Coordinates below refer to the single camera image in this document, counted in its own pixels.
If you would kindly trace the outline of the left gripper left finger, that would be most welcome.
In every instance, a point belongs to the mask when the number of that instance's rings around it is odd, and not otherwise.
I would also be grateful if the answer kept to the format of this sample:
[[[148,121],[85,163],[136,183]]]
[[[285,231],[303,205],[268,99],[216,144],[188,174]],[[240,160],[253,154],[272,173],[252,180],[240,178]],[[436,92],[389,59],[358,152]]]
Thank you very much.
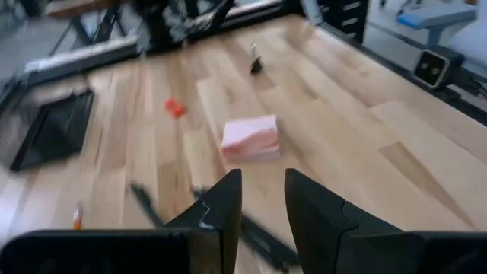
[[[234,273],[241,216],[242,172],[233,169],[166,224],[186,230],[189,273]]]

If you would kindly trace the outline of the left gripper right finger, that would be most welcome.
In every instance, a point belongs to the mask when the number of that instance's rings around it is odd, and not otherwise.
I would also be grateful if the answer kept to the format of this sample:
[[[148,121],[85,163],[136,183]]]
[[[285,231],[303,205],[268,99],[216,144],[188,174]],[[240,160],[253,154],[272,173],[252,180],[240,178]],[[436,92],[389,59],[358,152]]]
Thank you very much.
[[[285,172],[288,220],[305,273],[417,273],[421,238],[360,209],[299,170]]]

